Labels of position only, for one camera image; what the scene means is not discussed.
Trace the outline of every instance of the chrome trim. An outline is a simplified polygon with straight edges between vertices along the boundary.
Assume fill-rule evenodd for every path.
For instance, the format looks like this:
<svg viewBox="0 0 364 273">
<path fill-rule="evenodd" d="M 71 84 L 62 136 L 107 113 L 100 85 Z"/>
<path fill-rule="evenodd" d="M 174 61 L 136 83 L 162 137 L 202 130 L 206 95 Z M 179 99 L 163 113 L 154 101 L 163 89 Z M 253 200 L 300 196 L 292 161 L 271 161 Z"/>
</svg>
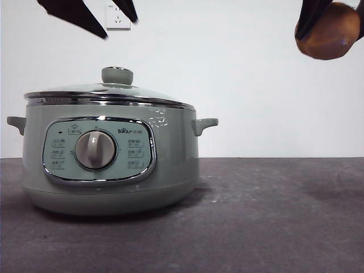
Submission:
<svg viewBox="0 0 364 273">
<path fill-rule="evenodd" d="M 27 107 L 36 105 L 126 105 L 196 111 L 192 105 L 182 102 L 103 92 L 33 92 L 25 94 L 24 97 L 28 99 Z"/>
<path fill-rule="evenodd" d="M 68 179 L 63 178 L 60 176 L 56 176 L 52 174 L 47 168 L 46 164 L 44 162 L 44 149 L 46 147 L 46 140 L 48 135 L 49 128 L 58 122 L 67 122 L 67 121 L 95 121 L 98 120 L 99 117 L 71 117 L 71 118 L 59 118 L 50 123 L 47 127 L 47 131 L 45 133 L 44 138 L 44 144 L 43 144 L 43 151 L 42 151 L 42 166 L 43 171 L 48 176 L 48 178 L 59 185 L 66 185 L 66 186 L 78 186 L 78 187 L 109 187 L 109 186 L 120 186 L 125 185 L 128 183 L 137 183 L 144 179 L 146 179 L 148 176 L 152 174 L 154 171 L 156 164 L 157 164 L 157 151 L 155 146 L 155 139 L 154 139 L 154 133 L 152 130 L 152 127 L 146 123 L 145 121 L 141 119 L 135 119 L 135 118 L 118 118 L 118 117 L 105 117 L 103 121 L 119 121 L 119 122 L 133 122 L 143 125 L 148 132 L 149 136 L 149 146 L 150 146 L 150 152 L 151 152 L 151 160 L 149 162 L 149 165 L 139 174 L 121 178 L 121 179 L 94 179 L 94 180 L 79 180 L 79 179 Z"/>
<path fill-rule="evenodd" d="M 130 71 L 131 72 L 131 70 L 126 69 L 124 67 L 105 67 L 105 68 L 113 68 L 113 69 L 127 70 L 127 71 Z"/>
</svg>

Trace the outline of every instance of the dial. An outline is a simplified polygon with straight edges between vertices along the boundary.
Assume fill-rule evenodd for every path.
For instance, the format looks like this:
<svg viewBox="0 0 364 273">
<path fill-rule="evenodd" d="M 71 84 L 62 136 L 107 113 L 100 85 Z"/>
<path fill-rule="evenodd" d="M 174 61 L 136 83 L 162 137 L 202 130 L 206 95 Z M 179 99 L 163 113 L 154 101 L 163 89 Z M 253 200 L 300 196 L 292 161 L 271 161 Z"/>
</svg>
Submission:
<svg viewBox="0 0 364 273">
<path fill-rule="evenodd" d="M 87 169 L 101 169 L 115 158 L 116 146 L 110 135 L 101 131 L 90 131 L 76 143 L 76 159 Z"/>
</svg>

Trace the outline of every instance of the wall socket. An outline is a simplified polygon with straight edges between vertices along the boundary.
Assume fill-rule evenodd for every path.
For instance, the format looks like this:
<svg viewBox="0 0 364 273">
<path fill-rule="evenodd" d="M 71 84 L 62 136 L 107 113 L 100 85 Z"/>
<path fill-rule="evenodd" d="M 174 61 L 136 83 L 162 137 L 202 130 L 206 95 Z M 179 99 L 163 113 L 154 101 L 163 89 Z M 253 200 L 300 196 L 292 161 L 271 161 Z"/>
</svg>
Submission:
<svg viewBox="0 0 364 273">
<path fill-rule="evenodd" d="M 131 22 L 116 5 L 106 6 L 106 29 L 130 30 Z"/>
<path fill-rule="evenodd" d="M 348 6 L 352 7 L 353 9 L 356 9 L 359 5 L 360 0 L 345 0 L 345 1 L 339 1 L 344 4 L 347 4 Z"/>
</svg>

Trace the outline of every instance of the gray table surface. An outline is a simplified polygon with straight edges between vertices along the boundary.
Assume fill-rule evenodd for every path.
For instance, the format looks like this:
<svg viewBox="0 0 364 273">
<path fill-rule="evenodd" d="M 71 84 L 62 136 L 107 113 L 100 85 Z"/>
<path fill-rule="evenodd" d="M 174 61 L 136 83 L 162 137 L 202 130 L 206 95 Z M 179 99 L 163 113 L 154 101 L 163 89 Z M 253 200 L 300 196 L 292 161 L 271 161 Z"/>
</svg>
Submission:
<svg viewBox="0 0 364 273">
<path fill-rule="evenodd" d="M 364 272 L 364 158 L 201 159 L 182 202 L 106 218 L 31 205 L 1 160 L 1 272 Z"/>
</svg>

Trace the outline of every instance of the pot handle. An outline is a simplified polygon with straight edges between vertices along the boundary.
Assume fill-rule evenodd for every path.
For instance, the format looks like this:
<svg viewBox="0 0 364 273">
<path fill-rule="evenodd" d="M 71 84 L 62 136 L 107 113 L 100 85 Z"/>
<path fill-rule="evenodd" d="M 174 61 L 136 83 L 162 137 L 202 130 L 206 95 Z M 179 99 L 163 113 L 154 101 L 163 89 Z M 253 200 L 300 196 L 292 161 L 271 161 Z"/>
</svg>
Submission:
<svg viewBox="0 0 364 273">
<path fill-rule="evenodd" d="M 208 127 L 217 126 L 218 119 L 217 118 L 204 118 L 204 119 L 196 119 L 192 121 L 192 128 L 195 132 L 195 136 L 199 137 L 202 135 L 202 131 Z"/>
<path fill-rule="evenodd" d="M 27 120 L 26 118 L 21 118 L 21 117 L 7 117 L 6 122 L 7 124 L 18 128 L 19 133 L 21 135 L 24 135 L 26 120 Z"/>
</svg>

